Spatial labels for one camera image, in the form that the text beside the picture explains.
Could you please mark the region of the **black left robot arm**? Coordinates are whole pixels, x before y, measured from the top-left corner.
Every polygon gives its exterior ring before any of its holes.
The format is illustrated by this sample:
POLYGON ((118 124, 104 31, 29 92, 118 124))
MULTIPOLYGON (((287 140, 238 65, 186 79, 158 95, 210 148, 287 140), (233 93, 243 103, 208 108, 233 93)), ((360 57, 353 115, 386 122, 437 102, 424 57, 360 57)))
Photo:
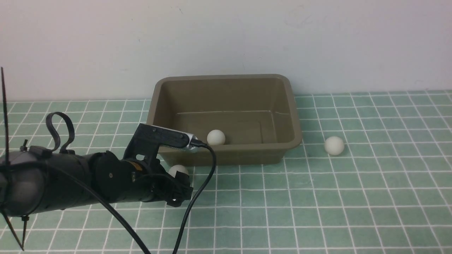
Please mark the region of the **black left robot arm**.
POLYGON ((1 170, 1 208, 10 217, 97 204, 98 200, 67 175, 80 180, 109 204, 165 201, 179 207, 191 198, 190 178, 168 174, 158 159, 120 160, 106 151, 85 156, 27 151, 10 153, 10 164, 41 162, 45 167, 1 170))

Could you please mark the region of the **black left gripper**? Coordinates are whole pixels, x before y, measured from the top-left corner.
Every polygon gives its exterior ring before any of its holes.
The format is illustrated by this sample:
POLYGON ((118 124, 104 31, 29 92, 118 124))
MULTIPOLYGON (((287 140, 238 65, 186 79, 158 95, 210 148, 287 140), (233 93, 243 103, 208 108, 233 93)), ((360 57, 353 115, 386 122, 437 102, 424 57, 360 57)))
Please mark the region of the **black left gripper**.
POLYGON ((190 177, 181 173, 172 177, 159 159, 152 160, 150 169, 141 178, 150 184, 151 189, 151 198, 143 202, 164 201, 169 206, 179 207, 191 199, 193 188, 190 177))

